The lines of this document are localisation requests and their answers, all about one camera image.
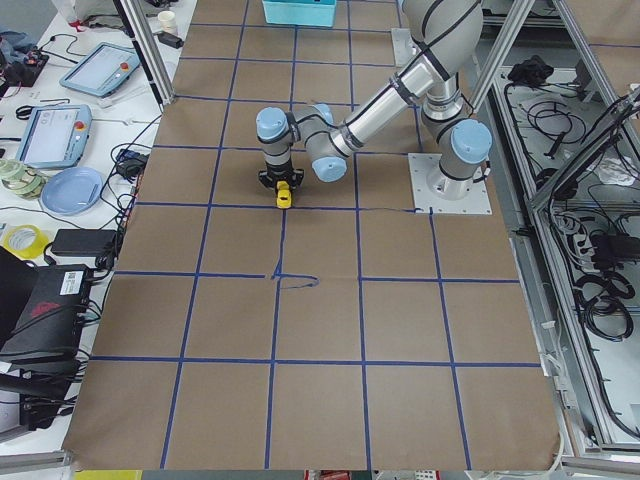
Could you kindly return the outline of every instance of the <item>plastic container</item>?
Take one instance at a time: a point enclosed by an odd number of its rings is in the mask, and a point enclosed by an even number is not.
[[[337,0],[262,0],[267,23],[333,27]]]

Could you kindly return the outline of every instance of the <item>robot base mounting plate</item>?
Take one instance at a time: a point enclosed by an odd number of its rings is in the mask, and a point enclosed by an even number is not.
[[[439,168],[441,155],[410,153],[409,171],[413,189],[413,202],[417,213],[446,213],[458,215],[491,215],[491,203],[484,182],[474,183],[466,197],[461,200],[445,200],[431,191],[427,185],[427,174]]]

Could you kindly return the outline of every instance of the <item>black device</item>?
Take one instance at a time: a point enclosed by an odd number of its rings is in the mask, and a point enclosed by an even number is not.
[[[127,180],[132,180],[144,172],[147,160],[149,160],[149,155],[122,148],[116,156],[116,173]]]
[[[48,61],[49,55],[37,49],[30,51],[22,63],[7,62],[6,57],[0,52],[0,68],[9,87],[33,87]]]
[[[114,251],[115,230],[61,229],[51,244],[59,257],[100,257]]]
[[[640,261],[640,238],[629,235],[593,235],[591,243],[595,249],[592,260],[599,270],[621,266],[622,262]]]
[[[2,359],[44,364],[75,358],[90,275],[86,265],[32,268],[0,248]]]
[[[184,45],[184,41],[180,37],[169,32],[160,32],[158,34],[158,41],[173,48],[182,48]]]
[[[78,371],[77,314],[89,299],[89,275],[85,265],[32,268],[0,247],[0,353],[12,364],[9,374],[0,374],[0,395],[19,402],[2,405],[0,441],[48,428],[58,415],[57,401],[71,382],[51,382],[49,374]]]

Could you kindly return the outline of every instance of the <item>yellow object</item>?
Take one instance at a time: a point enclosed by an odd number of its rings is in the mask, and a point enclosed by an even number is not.
[[[23,260],[31,260],[42,255],[49,243],[47,236],[34,225],[20,225],[7,232],[3,246]]]
[[[141,480],[142,470],[85,470],[77,472],[74,480]]]
[[[291,198],[291,189],[289,184],[283,180],[280,180],[276,184],[277,197],[276,197],[276,205],[278,208],[287,209],[291,208],[292,198]]]

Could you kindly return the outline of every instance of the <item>tape roll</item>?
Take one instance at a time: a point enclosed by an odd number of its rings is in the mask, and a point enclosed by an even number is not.
[[[34,225],[20,225],[9,230],[4,237],[4,248],[23,260],[42,255],[49,243],[47,236]]]

